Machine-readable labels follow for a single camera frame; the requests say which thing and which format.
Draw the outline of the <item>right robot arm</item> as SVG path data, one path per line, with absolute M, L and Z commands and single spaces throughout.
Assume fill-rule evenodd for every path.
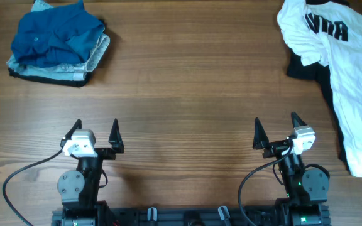
M 245 207 L 255 225 L 313 225 L 331 224 L 329 207 L 325 205 L 330 174 L 318 164 L 304 164 L 301 154 L 315 141 L 315 131 L 295 112 L 291 113 L 293 131 L 281 141 L 269 141 L 259 120 L 255 119 L 253 148 L 262 149 L 263 157 L 275 158 L 281 174 L 279 182 L 287 197 L 272 206 Z

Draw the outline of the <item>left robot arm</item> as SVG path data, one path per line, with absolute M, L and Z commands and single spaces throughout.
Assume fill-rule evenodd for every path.
M 61 140 L 64 155 L 78 161 L 75 170 L 63 173 L 57 182 L 61 195 L 62 211 L 53 212 L 52 225 L 97 226 L 119 225 L 119 220 L 110 210 L 107 202 L 97 199 L 98 192 L 105 185 L 100 184 L 106 176 L 103 161 L 115 160 L 117 154 L 124 153 L 124 143 L 115 119 L 109 135 L 108 148 L 95 147 L 96 137 L 92 130 L 82 129 L 82 121 L 77 119 L 73 127 Z

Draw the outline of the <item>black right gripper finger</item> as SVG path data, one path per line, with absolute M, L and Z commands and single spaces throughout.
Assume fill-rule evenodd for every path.
M 291 119 L 294 128 L 307 125 L 296 112 L 291 112 Z
M 253 138 L 253 149 L 265 149 L 269 144 L 268 136 L 258 117 L 255 118 L 255 133 Z

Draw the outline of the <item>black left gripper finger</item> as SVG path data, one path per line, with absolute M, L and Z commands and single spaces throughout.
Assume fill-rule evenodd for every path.
M 112 124 L 108 142 L 115 153 L 124 153 L 124 143 L 119 131 L 119 122 L 117 119 L 115 119 Z
M 64 137 L 60 141 L 60 146 L 64 147 L 65 143 L 72 139 L 72 134 L 77 130 L 82 129 L 82 121 L 81 119 L 77 119 L 75 124 L 72 126 L 72 128 L 64 135 Z

